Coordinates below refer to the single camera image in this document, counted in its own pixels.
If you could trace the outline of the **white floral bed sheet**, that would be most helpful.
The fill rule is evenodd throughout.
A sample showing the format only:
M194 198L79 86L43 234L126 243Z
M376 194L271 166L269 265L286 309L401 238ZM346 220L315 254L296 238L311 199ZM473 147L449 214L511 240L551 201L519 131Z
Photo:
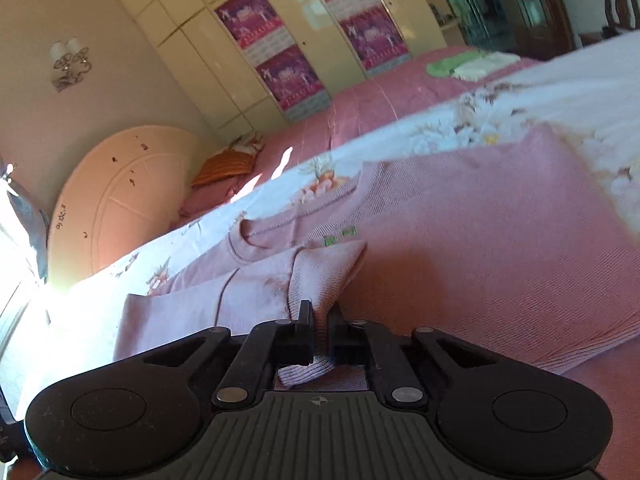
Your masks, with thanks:
M548 127L582 161L639 250L639 38L537 64L303 162L146 244L70 289L32 300L1 365L17 415L44 387L116 360L128 297L149 296L236 222L280 214L357 177L367 162L521 142Z

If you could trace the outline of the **pink knit sweater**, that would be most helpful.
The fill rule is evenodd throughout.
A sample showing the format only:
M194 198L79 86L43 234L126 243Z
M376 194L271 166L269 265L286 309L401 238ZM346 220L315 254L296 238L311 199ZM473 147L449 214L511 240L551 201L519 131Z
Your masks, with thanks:
M563 373L638 336L639 251L582 161L538 126L515 144L367 162L309 202L236 222L156 292L128 297L114 356L294 321L303 301L317 353L280 370L283 388L363 387L326 354L333 306Z

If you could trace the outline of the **cream arched headboard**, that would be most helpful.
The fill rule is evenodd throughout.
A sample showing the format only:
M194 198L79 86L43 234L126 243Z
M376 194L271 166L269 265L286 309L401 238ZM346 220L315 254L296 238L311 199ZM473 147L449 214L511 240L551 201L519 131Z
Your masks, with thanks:
M213 152L195 134L168 126L134 127L99 143L54 207L49 283L69 288L164 235Z

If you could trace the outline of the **white folded cloth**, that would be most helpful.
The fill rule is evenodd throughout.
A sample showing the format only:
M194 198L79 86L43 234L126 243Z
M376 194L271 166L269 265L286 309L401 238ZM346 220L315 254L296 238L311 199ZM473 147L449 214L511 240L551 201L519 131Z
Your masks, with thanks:
M518 55L511 53L484 53L456 67L451 72L451 76L464 81L477 82L520 61L521 58Z

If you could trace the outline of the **purple calendar poster right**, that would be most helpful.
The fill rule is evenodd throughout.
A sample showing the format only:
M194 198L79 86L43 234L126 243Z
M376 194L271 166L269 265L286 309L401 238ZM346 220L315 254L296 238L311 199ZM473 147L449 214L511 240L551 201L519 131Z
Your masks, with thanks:
M383 0L322 0L368 76L410 60L409 49Z

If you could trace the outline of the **wall lamp sconce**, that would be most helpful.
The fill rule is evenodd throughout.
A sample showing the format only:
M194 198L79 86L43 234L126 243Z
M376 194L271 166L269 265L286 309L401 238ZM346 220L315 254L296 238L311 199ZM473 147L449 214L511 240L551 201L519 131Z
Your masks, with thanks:
M76 37L67 41L57 41L50 47L53 61L51 84L56 92L79 84L92 70L89 48L83 46Z

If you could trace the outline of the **cream glossy wardrobe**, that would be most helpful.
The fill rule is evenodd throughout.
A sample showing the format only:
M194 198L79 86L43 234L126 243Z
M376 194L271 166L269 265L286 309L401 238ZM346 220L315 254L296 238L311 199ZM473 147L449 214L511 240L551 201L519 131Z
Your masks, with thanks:
M426 0L120 0L221 142L445 47Z

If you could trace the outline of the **pink checked bedspread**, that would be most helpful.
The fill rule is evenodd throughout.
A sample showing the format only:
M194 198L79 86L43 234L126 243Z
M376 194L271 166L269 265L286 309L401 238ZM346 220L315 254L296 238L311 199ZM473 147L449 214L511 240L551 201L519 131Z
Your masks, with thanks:
M433 64L443 66L456 56L476 51L471 47L448 47L421 54L341 92L326 110L264 136L264 147L257 153L251 172L194 188L179 208L177 219L169 227L178 229L228 203L252 179L259 184L268 181L280 165L285 151L291 152L288 166L294 167L358 136L428 110L537 63L533 58L520 58L518 62L479 81L435 77L428 69Z

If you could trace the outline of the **window with curtain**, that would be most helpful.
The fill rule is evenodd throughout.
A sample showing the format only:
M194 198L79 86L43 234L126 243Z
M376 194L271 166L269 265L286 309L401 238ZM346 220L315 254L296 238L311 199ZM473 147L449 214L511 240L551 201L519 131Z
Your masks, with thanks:
M50 220L1 161L1 354L48 280Z

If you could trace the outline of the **dark wooden chair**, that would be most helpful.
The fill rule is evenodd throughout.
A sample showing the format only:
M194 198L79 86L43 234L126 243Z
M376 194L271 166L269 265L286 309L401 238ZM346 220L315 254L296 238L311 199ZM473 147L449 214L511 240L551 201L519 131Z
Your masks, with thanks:
M603 1L606 23L597 32L579 34L583 48L639 30L639 0Z

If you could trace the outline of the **purple calendar poster left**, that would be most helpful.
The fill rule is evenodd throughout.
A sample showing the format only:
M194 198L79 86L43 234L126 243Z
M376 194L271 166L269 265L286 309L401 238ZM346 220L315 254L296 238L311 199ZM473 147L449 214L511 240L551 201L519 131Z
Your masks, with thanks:
M329 106L326 87L268 0L227 0L215 12L288 120Z

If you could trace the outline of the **purple calendar poster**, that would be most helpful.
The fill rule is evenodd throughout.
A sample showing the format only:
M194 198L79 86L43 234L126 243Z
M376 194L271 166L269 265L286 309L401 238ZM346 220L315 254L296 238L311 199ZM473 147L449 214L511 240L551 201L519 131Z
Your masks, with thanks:
M410 60L409 49L383 0L322 0L368 76Z
M268 0L227 0L215 12L288 120L329 106L326 87Z

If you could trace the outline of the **dark wooden door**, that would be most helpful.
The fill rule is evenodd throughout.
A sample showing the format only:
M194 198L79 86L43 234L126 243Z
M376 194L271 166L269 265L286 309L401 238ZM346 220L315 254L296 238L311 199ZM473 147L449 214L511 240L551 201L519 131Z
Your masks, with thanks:
M575 49L563 0L502 0L520 55L536 60Z

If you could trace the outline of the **green folded cloth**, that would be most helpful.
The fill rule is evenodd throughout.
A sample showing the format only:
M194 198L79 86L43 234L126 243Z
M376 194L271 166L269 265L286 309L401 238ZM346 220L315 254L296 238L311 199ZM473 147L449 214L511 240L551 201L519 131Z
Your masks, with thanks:
M426 73L435 78L448 78L451 77L456 69L465 63L481 58L483 53L477 50L465 51L448 58L443 58L440 61L430 63L426 66Z

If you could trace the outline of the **orange striped pillow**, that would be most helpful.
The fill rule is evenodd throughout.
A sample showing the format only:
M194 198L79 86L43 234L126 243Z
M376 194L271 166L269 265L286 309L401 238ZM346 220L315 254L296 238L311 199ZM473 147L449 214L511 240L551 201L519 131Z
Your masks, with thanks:
M199 188L233 177L250 174L255 166L255 154L223 151L206 159L198 174L192 179L192 188Z

